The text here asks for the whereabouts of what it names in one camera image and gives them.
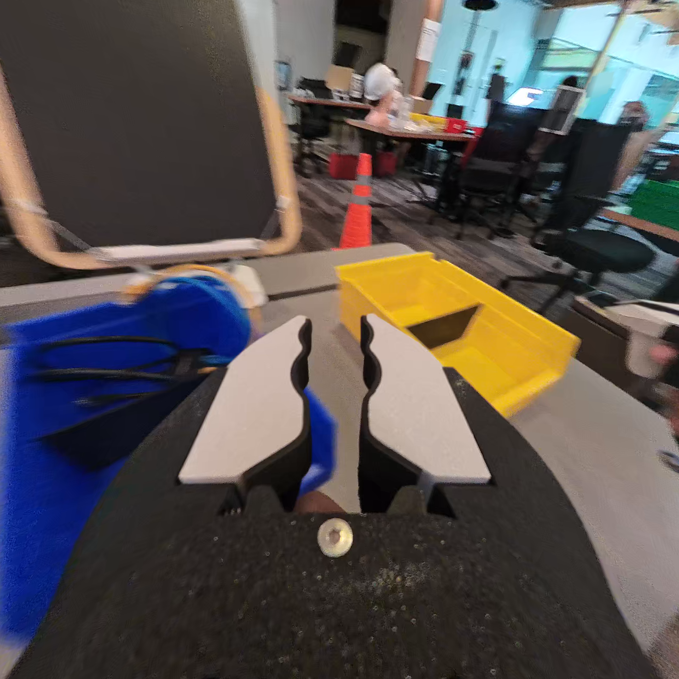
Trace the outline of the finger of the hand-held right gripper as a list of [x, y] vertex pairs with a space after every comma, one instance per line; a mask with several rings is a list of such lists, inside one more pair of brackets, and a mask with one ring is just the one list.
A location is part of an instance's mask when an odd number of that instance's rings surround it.
[[655, 346], [678, 347], [678, 304], [658, 301], [620, 301], [607, 314], [627, 330], [625, 363], [638, 377], [678, 380], [678, 365], [663, 367], [651, 357]]

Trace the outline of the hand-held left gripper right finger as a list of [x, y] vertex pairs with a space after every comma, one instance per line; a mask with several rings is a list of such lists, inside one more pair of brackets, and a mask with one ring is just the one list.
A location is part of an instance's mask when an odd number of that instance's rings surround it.
[[359, 429], [359, 504], [386, 512], [414, 487], [426, 509], [443, 491], [488, 486], [492, 474], [443, 365], [417, 339], [374, 313], [361, 317], [367, 392]]

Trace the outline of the yellow plastic bin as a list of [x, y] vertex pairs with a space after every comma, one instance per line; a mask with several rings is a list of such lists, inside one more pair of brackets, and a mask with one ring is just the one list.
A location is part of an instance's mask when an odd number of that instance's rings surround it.
[[361, 317], [370, 313], [411, 335], [409, 325], [482, 305], [462, 339], [429, 351], [507, 418], [556, 385], [581, 345], [562, 327], [429, 252], [335, 271], [339, 317], [357, 340]]

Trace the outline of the wooden table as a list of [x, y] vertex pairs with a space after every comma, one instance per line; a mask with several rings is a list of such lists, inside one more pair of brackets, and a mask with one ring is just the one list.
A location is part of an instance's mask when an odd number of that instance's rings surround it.
[[464, 154], [477, 142], [480, 133], [461, 126], [457, 132], [432, 126], [378, 126], [357, 118], [345, 118], [344, 123], [359, 138], [361, 155], [369, 156], [375, 178], [394, 179], [403, 175], [423, 197], [425, 186], [440, 182], [446, 172], [455, 167]]

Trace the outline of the orange traffic cone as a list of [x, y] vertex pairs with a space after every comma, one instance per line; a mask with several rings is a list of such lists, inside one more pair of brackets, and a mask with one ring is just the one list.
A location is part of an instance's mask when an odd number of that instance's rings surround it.
[[371, 181], [372, 158], [368, 153], [361, 153], [339, 240], [339, 250], [358, 249], [372, 245]]

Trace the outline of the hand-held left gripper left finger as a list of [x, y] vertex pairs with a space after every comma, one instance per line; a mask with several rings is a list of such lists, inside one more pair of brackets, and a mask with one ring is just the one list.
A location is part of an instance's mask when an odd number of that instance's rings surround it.
[[178, 481], [232, 485], [245, 497], [272, 488], [291, 511], [312, 462], [305, 394], [312, 322], [298, 315], [244, 349], [227, 367]]

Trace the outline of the blue plastic bin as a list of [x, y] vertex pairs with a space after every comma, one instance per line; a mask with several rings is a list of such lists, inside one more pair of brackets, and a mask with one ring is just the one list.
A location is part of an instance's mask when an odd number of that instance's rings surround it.
[[137, 301], [8, 325], [1, 445], [1, 634], [37, 632], [125, 460], [257, 335], [232, 284], [171, 274]]

